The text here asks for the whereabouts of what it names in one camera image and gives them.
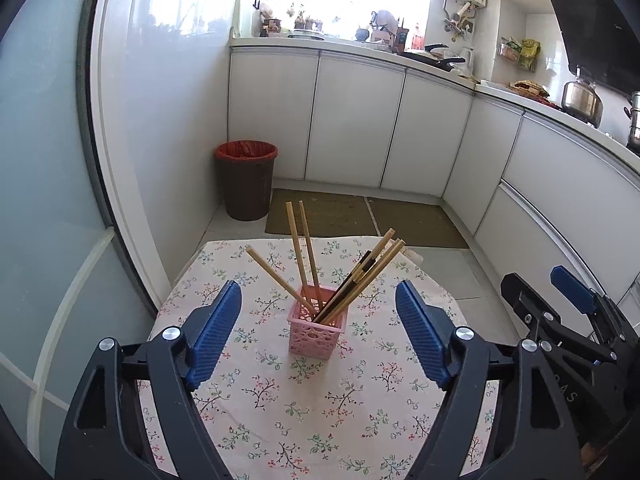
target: floral tablecloth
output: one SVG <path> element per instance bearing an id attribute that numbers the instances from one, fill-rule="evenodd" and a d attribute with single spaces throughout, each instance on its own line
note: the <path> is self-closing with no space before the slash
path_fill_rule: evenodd
<path id="1" fill-rule="evenodd" d="M 312 241 L 321 285 L 338 286 L 379 238 Z M 404 478 L 424 443 L 444 393 L 425 378 L 394 309 L 396 285 L 409 279 L 424 300 L 464 324 L 453 297 L 403 254 L 350 306 L 347 330 L 328 361 L 289 354 L 292 298 L 244 252 L 251 244 L 300 286 L 290 238 L 209 242 L 176 285 L 152 336 L 180 326 L 210 304 L 226 280 L 242 288 L 242 309 L 214 375 L 194 393 L 222 459 L 237 480 Z M 301 239 L 307 276 L 306 247 Z M 494 416 L 488 383 L 463 472 L 479 466 Z M 140 396 L 156 463 L 175 473 L 153 404 Z"/>

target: brown trash can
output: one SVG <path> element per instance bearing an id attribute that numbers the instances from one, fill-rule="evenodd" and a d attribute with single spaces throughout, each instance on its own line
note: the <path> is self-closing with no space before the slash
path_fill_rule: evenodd
<path id="1" fill-rule="evenodd" d="M 278 149 L 261 140 L 233 140 L 217 147 L 215 157 L 231 218 L 257 220 L 269 212 L 277 156 Z"/>

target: floor mat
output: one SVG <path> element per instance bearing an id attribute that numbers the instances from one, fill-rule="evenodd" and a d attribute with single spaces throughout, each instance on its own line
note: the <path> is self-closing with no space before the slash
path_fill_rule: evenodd
<path id="1" fill-rule="evenodd" d="M 467 249 L 465 239 L 439 205 L 368 198 L 381 233 L 390 227 L 409 246 Z"/>
<path id="2" fill-rule="evenodd" d="M 305 204 L 306 222 L 309 224 L 311 236 L 375 236 L 377 234 L 364 197 L 293 189 L 273 190 L 269 217 L 264 231 L 270 234 L 289 235 L 285 203 L 293 202 L 298 234 L 303 236 L 299 200 Z"/>

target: silver screw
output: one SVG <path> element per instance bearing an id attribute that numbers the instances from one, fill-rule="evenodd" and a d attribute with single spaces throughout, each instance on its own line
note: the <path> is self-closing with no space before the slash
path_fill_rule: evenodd
<path id="1" fill-rule="evenodd" d="M 456 335 L 460 339 L 469 341 L 470 339 L 473 339 L 476 334 L 474 334 L 474 331 L 471 330 L 470 328 L 466 326 L 461 326 L 460 328 L 456 329 Z"/>
<path id="2" fill-rule="evenodd" d="M 174 339 L 178 339 L 180 336 L 180 329 L 175 326 L 170 326 L 169 328 L 165 328 L 164 332 L 162 332 L 162 339 L 166 339 L 167 341 L 173 341 Z"/>
<path id="3" fill-rule="evenodd" d="M 113 339 L 111 339 L 110 337 L 106 337 L 98 343 L 98 348 L 105 351 L 111 350 L 115 344 L 116 343 Z"/>
<path id="4" fill-rule="evenodd" d="M 536 342 L 531 339 L 523 339 L 520 344 L 527 352 L 535 352 L 538 349 Z"/>

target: white cabinet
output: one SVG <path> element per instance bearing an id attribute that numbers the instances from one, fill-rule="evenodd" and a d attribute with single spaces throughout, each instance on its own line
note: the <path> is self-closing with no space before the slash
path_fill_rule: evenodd
<path id="1" fill-rule="evenodd" d="M 382 187 L 442 196 L 471 92 L 407 74 Z"/>
<path id="2" fill-rule="evenodd" d="M 638 176 L 586 142 L 527 112 L 504 179 L 558 229 L 618 302 L 640 270 Z"/>
<path id="3" fill-rule="evenodd" d="M 229 140 L 255 139 L 275 144 L 276 177 L 304 177 L 317 69 L 316 50 L 233 50 Z"/>
<path id="4" fill-rule="evenodd" d="M 618 308 L 625 315 L 626 319 L 631 326 L 640 333 L 640 280 L 637 278 L 634 280 L 633 285 L 624 295 Z"/>
<path id="5" fill-rule="evenodd" d="M 542 219 L 504 184 L 496 190 L 476 241 L 500 277 L 516 272 L 560 314 L 562 324 L 583 335 L 591 333 L 587 317 L 549 279 L 549 273 L 558 265 L 565 266 L 579 279 L 584 270 L 578 270 L 579 265 L 574 265 L 575 260 L 553 240 Z"/>
<path id="6" fill-rule="evenodd" d="M 306 179 L 378 187 L 398 114 L 404 69 L 322 53 Z"/>
<path id="7" fill-rule="evenodd" d="M 487 98 L 475 97 L 444 200 L 472 233 L 489 207 L 507 165 L 523 113 Z"/>

